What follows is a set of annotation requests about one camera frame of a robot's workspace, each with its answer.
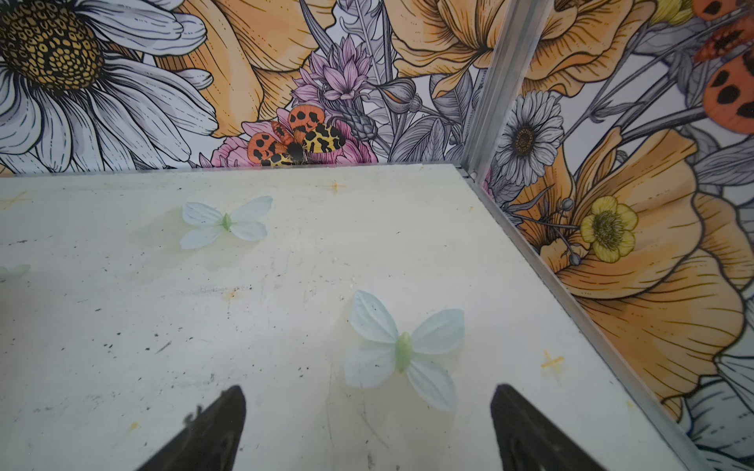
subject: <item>butterfly body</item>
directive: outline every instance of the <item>butterfly body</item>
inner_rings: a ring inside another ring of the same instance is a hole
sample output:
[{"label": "butterfly body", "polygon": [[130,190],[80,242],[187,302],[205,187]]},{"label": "butterfly body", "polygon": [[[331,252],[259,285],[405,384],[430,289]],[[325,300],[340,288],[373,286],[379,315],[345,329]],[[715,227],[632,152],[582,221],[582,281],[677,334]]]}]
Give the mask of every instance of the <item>butterfly body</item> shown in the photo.
[{"label": "butterfly body", "polygon": [[326,154],[345,145],[345,137],[334,126],[325,124],[324,111],[317,106],[296,106],[288,115],[286,128],[272,121],[272,133],[257,133],[251,136],[247,157],[264,167],[303,164],[305,152]]}]

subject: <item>white daisy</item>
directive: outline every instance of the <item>white daisy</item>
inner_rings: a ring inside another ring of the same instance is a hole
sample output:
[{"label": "white daisy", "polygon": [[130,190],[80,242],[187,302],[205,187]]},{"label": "white daisy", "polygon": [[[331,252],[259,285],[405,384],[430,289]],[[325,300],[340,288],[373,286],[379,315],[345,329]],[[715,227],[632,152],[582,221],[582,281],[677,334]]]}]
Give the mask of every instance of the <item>white daisy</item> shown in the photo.
[{"label": "white daisy", "polygon": [[563,137],[558,96],[530,92],[516,98],[495,150],[495,168],[510,183],[531,185],[555,161]]},{"label": "white daisy", "polygon": [[0,0],[0,162],[15,173],[134,170],[186,162],[178,128],[217,129],[197,87],[115,51],[191,52],[207,38],[182,0]]}]

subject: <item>white floor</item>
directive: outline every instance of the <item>white floor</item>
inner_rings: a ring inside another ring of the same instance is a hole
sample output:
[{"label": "white floor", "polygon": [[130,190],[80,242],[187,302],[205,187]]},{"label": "white floor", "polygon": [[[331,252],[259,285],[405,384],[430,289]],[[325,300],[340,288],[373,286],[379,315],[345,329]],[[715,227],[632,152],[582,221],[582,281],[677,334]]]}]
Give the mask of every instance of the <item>white floor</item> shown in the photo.
[{"label": "white floor", "polygon": [[[180,249],[184,203],[262,195],[267,239]],[[131,471],[233,384],[248,408],[235,469],[500,469],[504,382],[611,471],[684,469],[449,165],[4,179],[0,265],[18,264],[0,283],[2,469]],[[401,332],[465,311],[463,346],[440,359],[455,414],[405,375],[345,385],[357,289]]]}]

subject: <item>daisy center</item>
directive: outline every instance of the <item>daisy center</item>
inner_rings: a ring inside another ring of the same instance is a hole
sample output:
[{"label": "daisy center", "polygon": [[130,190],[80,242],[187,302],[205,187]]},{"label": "daisy center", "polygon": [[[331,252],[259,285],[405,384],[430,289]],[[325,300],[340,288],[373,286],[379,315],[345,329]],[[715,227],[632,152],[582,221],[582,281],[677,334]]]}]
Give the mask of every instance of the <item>daisy center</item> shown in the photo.
[{"label": "daisy center", "polygon": [[535,138],[534,130],[530,126],[524,126],[516,131],[513,137],[513,148],[516,149],[516,153],[521,157],[529,155],[534,148]]},{"label": "daisy center", "polygon": [[92,28],[66,7],[40,1],[19,3],[0,16],[0,55],[49,90],[86,88],[103,65]]},{"label": "daisy center", "polygon": [[616,250],[623,240],[623,222],[618,213],[605,211],[594,217],[594,238],[605,248]]}]

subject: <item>wall mural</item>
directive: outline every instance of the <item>wall mural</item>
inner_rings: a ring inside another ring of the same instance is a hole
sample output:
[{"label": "wall mural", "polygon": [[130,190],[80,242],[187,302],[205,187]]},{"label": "wall mural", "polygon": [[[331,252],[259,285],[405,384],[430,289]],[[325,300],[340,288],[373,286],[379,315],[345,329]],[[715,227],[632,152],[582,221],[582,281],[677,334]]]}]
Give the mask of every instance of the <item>wall mural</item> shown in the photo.
[{"label": "wall mural", "polygon": [[748,3],[556,0],[485,181],[725,471],[754,469]]},{"label": "wall mural", "polygon": [[501,9],[455,3],[0,0],[0,174],[456,161]]}]

